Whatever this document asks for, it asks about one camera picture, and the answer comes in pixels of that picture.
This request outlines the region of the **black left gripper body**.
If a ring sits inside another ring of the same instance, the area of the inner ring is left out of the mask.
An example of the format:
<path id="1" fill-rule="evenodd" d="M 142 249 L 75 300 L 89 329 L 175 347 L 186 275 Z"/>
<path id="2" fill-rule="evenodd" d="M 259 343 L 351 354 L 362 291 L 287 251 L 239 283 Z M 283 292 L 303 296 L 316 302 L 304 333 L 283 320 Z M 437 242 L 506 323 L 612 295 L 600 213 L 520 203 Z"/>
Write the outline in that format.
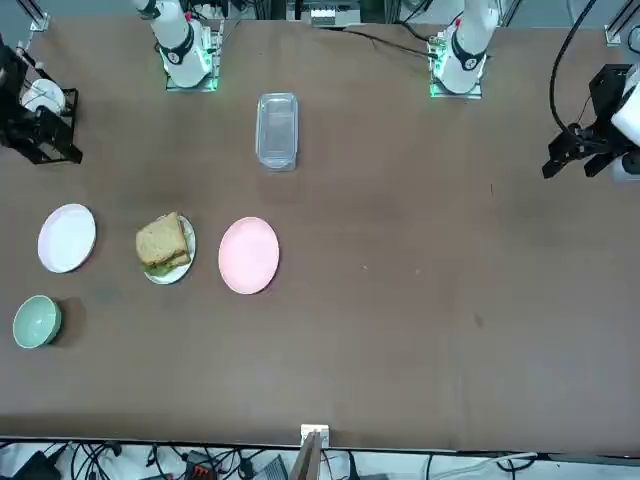
<path id="1" fill-rule="evenodd" d="M 631 64 L 606 64 L 589 82 L 595 121 L 577 131 L 584 146 L 621 146 L 629 141 L 613 125 L 619 110 Z"/>

